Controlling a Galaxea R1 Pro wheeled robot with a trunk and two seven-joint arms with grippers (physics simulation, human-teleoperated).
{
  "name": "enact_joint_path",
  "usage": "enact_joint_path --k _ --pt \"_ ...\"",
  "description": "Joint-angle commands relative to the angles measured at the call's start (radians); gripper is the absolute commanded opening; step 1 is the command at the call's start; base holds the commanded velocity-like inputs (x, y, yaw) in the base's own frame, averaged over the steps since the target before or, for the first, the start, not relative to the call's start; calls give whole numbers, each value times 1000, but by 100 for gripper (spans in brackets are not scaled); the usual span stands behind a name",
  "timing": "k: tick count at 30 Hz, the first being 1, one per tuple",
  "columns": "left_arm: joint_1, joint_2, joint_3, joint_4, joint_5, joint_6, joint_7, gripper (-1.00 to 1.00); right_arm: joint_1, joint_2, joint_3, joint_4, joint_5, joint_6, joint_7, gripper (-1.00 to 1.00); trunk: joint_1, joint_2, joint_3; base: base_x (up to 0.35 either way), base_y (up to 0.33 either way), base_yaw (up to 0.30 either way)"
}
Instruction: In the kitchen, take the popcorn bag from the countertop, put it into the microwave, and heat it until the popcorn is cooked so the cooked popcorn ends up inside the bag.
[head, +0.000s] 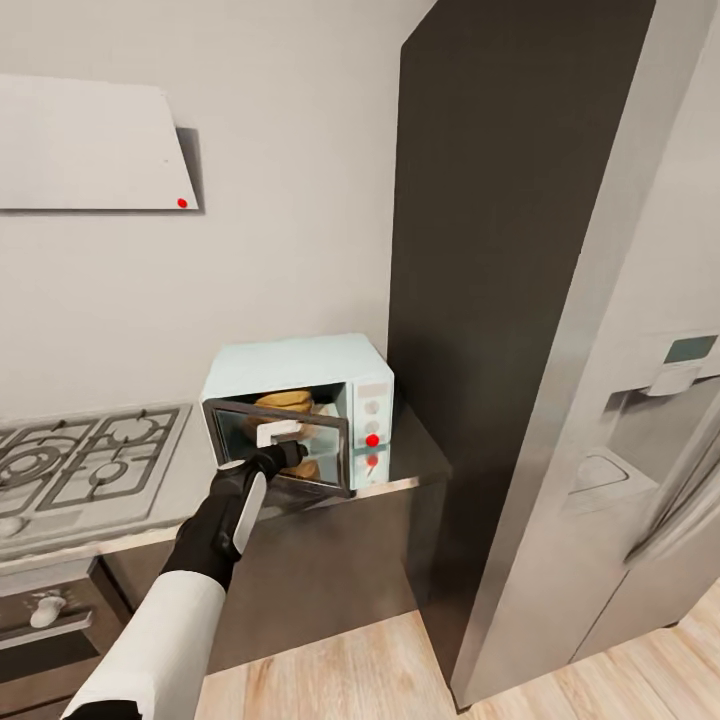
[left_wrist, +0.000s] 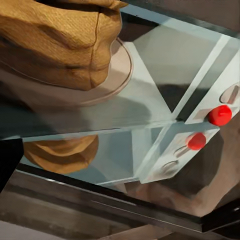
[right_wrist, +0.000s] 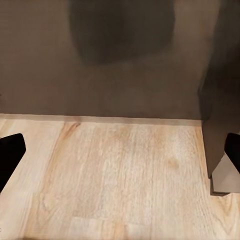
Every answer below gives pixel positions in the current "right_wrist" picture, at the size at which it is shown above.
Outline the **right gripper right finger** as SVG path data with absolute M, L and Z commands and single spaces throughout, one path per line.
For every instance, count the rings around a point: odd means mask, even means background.
M 224 152 L 240 173 L 240 135 L 229 133 L 225 140 Z

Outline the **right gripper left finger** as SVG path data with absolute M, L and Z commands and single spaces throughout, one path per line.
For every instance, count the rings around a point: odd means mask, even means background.
M 0 138 L 0 193 L 26 153 L 22 133 Z

